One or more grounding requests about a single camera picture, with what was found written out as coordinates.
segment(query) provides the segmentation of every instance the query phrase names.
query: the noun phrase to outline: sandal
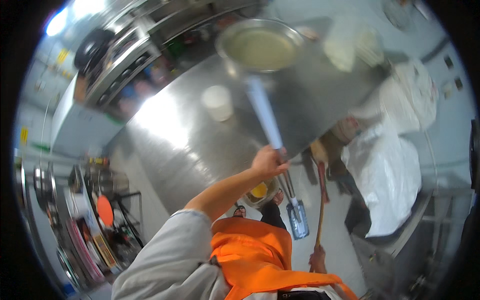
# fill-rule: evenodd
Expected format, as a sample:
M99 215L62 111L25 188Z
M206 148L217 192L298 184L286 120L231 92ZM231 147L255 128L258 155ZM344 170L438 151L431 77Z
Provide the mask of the sandal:
M247 211L243 205L237 206L237 209L233 212L233 217L245 218L247 217Z
M277 206L279 206L282 201L283 201L284 193L282 189L278 189L278 192L276 192L275 196L272 198L272 202L275 203Z

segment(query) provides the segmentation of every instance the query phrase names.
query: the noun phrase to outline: mop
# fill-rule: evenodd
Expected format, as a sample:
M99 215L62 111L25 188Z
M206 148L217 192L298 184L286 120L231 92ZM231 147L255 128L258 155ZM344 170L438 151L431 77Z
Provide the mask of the mop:
M280 131L278 130L270 102L268 102L267 93L258 76L249 76L248 96L270 145L283 157L283 153L280 151L283 147ZM305 208L303 202L295 196L289 171L287 170L283 176L289 196L287 214L290 220L293 238L295 240L303 239L310 233Z

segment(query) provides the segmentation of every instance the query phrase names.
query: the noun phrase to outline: stainless steel counter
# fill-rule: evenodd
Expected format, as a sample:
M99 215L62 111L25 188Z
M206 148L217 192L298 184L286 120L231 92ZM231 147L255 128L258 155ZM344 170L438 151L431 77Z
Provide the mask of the stainless steel counter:
M328 32L329 18L297 25ZM351 73L337 70L321 41L308 42L288 70L262 77L290 157L306 149L347 111L359 105L386 77L356 60ZM216 84L232 94L234 115L213 121L201 104L202 92ZM241 76L214 54L147 100L117 139L130 144L143 162L165 208L173 213L212 183L247 169L267 144Z

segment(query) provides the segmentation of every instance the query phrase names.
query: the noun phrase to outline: gray sleeve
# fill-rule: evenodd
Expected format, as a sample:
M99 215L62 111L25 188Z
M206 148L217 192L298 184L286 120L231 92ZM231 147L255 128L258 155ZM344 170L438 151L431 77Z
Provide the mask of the gray sleeve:
M221 270L208 263L210 227L201 212L174 213L115 280L112 299L223 299Z

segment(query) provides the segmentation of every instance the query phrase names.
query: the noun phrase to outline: hand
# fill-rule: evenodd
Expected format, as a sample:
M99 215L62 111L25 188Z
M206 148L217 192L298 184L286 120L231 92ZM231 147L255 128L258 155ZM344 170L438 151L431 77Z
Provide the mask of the hand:
M282 174L289 166L290 162L283 162L278 151L267 145L258 151L253 159L251 169L261 180L265 180Z
M321 245L315 247L313 253L310 255L308 264L313 267L313 271L316 273L327 273L325 267L325 249Z

